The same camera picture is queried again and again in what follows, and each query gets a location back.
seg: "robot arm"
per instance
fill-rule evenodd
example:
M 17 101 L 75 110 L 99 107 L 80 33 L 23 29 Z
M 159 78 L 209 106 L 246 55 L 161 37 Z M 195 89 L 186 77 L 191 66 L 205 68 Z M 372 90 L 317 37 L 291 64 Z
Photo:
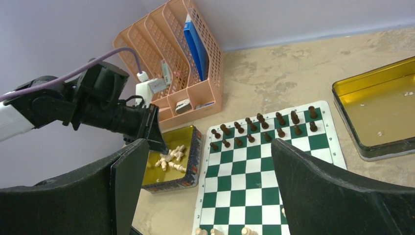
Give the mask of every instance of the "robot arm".
M 71 123 L 74 130 L 86 124 L 121 133 L 127 144 L 147 139 L 151 151 L 166 154 L 168 148 L 158 122 L 159 108 L 152 104 L 127 106 L 128 100 L 119 99 L 128 77 L 120 68 L 101 62 L 70 82 L 0 102 L 0 141 L 59 120 L 65 126 Z M 56 78 L 39 77 L 15 91 Z

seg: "white device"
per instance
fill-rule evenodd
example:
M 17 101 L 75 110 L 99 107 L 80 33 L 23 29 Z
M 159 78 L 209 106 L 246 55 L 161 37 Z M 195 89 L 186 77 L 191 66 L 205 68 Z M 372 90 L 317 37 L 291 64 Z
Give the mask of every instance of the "white device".
M 192 109 L 190 105 L 190 99 L 185 99 L 182 101 L 177 102 L 176 104 L 176 113 L 182 114 Z

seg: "chess rook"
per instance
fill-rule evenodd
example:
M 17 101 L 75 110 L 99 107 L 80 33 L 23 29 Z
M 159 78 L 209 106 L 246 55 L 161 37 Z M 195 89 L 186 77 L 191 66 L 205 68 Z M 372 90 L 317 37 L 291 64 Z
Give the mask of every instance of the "chess rook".
M 275 116 L 276 116 L 276 118 L 277 118 L 277 120 L 278 120 L 278 123 L 279 123 L 281 126 L 285 126 L 286 122 L 285 122 L 284 118 L 282 117 L 281 113 L 276 112 L 276 113 L 275 113 Z
M 210 143 L 210 147 L 213 148 L 213 150 L 218 150 L 219 147 L 217 145 L 215 145 L 214 143 Z
M 281 128 L 277 128 L 278 137 L 283 138 L 285 136 L 285 132 Z
M 300 119 L 298 118 L 296 111 L 291 111 L 291 120 L 294 124 L 298 124 L 300 122 Z
M 270 142 L 272 140 L 272 137 L 270 135 L 268 135 L 267 132 L 264 132 L 264 139 L 266 142 Z
M 236 143 L 236 145 L 238 145 L 239 147 L 241 147 L 241 146 L 242 146 L 242 144 L 243 144 L 242 140 L 240 140 L 238 137 L 235 137 L 235 143 Z
M 308 112 L 310 113 L 310 118 L 316 119 L 318 114 L 316 113 L 316 110 L 314 109 L 314 106 L 308 107 Z
M 221 137 L 221 134 L 218 133 L 215 129 L 212 129 L 212 134 L 215 135 L 215 138 L 219 139 Z
M 222 124 L 221 126 L 220 126 L 220 128 L 221 128 L 221 130 L 223 131 L 223 133 L 225 134 L 225 135 L 230 135 L 231 134 L 231 131 L 226 127 L 226 125 L 225 124 Z
M 297 126 L 297 124 L 294 125 L 294 133 L 297 136 L 301 135 L 301 129 Z
M 239 124 L 239 122 L 236 121 L 233 124 L 235 125 L 235 128 L 238 130 L 239 134 L 244 133 L 245 129 L 241 126 L 241 124 Z
M 251 134 L 247 134 L 247 138 L 248 138 L 249 143 L 255 142 L 255 138 Z
M 310 131 L 312 131 L 312 132 L 316 132 L 317 131 L 317 125 L 316 125 L 316 123 L 314 122 L 314 121 L 311 121 L 310 122 Z
M 231 146 L 231 143 L 229 143 L 227 140 L 222 140 L 222 143 L 224 144 L 225 148 L 229 148 Z

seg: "cable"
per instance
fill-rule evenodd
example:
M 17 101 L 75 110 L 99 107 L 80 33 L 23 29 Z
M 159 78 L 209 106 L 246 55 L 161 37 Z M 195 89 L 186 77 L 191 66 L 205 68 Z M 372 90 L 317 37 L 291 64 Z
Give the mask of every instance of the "cable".
M 23 90 L 19 90 L 19 91 L 4 94 L 4 95 L 0 96 L 0 102 L 5 101 L 7 99 L 12 99 L 12 98 L 24 95 L 24 94 L 28 94 L 28 93 L 31 93 L 31 92 L 36 92 L 36 91 L 45 89 L 49 86 L 53 86 L 53 85 L 58 84 L 58 83 L 62 83 L 64 81 L 74 77 L 75 75 L 80 74 L 83 71 L 91 68 L 92 66 L 98 64 L 99 62 L 104 61 L 108 57 L 113 56 L 117 53 L 120 53 L 121 51 L 124 51 L 124 50 L 127 50 L 127 51 L 131 52 L 134 55 L 134 58 L 135 58 L 136 63 L 137 63 L 138 72 L 142 73 L 140 62 L 138 60 L 137 53 L 134 51 L 134 49 L 132 49 L 131 47 L 119 47 L 119 48 L 113 49 L 113 50 L 105 53 L 104 55 L 88 62 L 87 64 L 85 64 L 84 66 L 78 68 L 77 70 L 74 70 L 74 71 L 72 71 L 72 72 L 70 72 L 70 73 L 68 73 L 68 74 L 66 74 L 62 77 L 56 78 L 55 80 L 52 80 L 50 82 L 46 82 L 46 83 L 44 83 L 42 85 L 39 85 L 39 86 L 29 87 L 29 88 L 26 88 L 26 89 L 23 89 Z

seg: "light wooden chess piece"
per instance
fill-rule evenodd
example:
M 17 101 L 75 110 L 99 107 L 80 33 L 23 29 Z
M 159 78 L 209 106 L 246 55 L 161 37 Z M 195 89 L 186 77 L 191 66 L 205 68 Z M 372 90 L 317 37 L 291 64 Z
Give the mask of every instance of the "light wooden chess piece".
M 210 235 L 225 235 L 225 234 L 217 229 L 211 229 Z
M 208 232 L 207 232 L 206 230 L 204 230 L 204 229 L 197 228 L 197 229 L 195 230 L 195 234 L 196 234 L 196 235 L 208 235 Z
M 250 228 L 244 227 L 242 229 L 242 235 L 258 235 L 258 233 L 255 231 L 252 231 Z

